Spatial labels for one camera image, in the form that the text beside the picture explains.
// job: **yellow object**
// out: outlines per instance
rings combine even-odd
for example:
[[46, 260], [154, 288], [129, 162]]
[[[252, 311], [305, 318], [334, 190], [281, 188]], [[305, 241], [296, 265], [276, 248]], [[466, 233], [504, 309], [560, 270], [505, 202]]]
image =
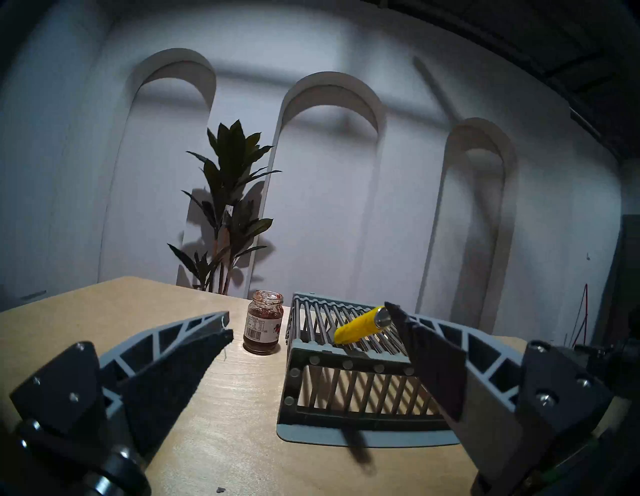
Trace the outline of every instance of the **yellow object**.
[[380, 328], [376, 324], [376, 314], [381, 308], [384, 307], [376, 307], [373, 310], [368, 311], [366, 314], [356, 317], [348, 324], [338, 327], [335, 331], [333, 342], [336, 344], [352, 343], [356, 342], [358, 339], [379, 332]]

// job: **glass jar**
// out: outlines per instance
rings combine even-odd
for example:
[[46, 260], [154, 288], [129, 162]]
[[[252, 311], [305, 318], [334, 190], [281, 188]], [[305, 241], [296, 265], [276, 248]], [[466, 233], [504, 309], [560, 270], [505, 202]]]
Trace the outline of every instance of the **glass jar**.
[[244, 326], [244, 348], [268, 355], [278, 345], [282, 325], [282, 295], [275, 291], [256, 291], [249, 303]]

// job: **metal cap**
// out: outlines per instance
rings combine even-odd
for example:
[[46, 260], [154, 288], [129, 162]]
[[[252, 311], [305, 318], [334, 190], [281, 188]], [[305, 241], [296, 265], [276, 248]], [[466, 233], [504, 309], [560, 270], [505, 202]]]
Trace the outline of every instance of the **metal cap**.
[[373, 317], [373, 321], [378, 329], [384, 329], [391, 325], [391, 316], [385, 307], [380, 307]]

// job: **wood grain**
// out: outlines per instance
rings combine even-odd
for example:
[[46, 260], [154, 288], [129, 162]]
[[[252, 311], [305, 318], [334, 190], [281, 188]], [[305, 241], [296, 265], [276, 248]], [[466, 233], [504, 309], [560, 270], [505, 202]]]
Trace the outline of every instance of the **wood grain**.
[[[242, 347], [248, 300], [121, 278], [0, 314], [2, 419], [18, 421], [8, 394], [79, 340], [101, 354], [142, 330], [228, 310], [235, 340], [214, 360], [147, 469], [155, 495], [468, 494], [476, 469], [462, 446], [365, 449], [287, 443], [275, 432], [286, 366], [280, 350]], [[285, 309], [284, 319], [289, 309]], [[525, 342], [502, 339], [520, 350]]]

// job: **ceiling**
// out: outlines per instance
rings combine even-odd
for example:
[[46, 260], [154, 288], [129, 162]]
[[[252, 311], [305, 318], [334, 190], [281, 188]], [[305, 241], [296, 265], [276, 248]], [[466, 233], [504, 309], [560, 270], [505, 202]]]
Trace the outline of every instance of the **ceiling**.
[[618, 160], [640, 156], [640, 26], [619, 0], [364, 0], [506, 58], [562, 95]]

